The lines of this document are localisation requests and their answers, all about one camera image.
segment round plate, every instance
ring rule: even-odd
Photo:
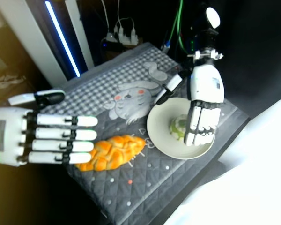
[[[193,159],[204,155],[214,143],[186,146],[170,134],[170,123],[181,114],[188,114],[190,101],[172,97],[161,105],[155,105],[147,120],[147,130],[153,144],[164,154],[178,159]]]

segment quilted fabric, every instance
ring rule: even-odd
[[[122,64],[103,69],[96,77],[85,79],[80,85],[67,87],[64,102],[47,108],[45,113],[95,115],[99,123],[94,128],[97,140],[114,135],[135,135],[146,140],[146,147],[130,163],[116,170],[80,172],[68,166],[69,174],[102,209],[114,224],[146,224],[183,188],[201,168],[214,157],[218,149],[212,148],[206,155],[194,160],[178,160],[161,153],[151,142],[147,129],[147,116],[138,118],[130,125],[123,118],[111,120],[110,111],[104,104],[118,94],[119,83],[137,80],[152,81],[147,61],[157,62],[158,69],[167,72],[167,83],[177,72],[177,63],[151,45],[139,48],[137,54],[127,57]],[[185,86],[175,95],[186,97]],[[220,125],[235,111],[236,107],[226,101],[222,109]]]

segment gray quilted tablecloth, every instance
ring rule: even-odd
[[[99,120],[96,141],[126,134],[146,140],[145,149],[116,170],[80,172],[75,166],[67,168],[114,224],[149,223],[224,146],[229,136],[219,140],[221,127],[231,127],[227,121],[232,123],[232,117],[242,116],[225,101],[219,137],[198,159],[177,160],[161,153],[149,139],[147,114],[161,85],[178,70],[177,63],[167,55],[151,44],[143,44],[67,83],[62,87],[67,92],[65,101],[43,111],[95,115]],[[176,97],[186,97],[186,88]]]

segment bread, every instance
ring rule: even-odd
[[[114,170],[129,162],[145,147],[145,140],[129,135],[114,136],[107,141],[95,143],[88,163],[76,164],[81,171]]]

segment white circular light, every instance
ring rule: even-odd
[[[208,7],[206,9],[206,17],[214,29],[220,26],[221,19],[219,14],[214,8]]]

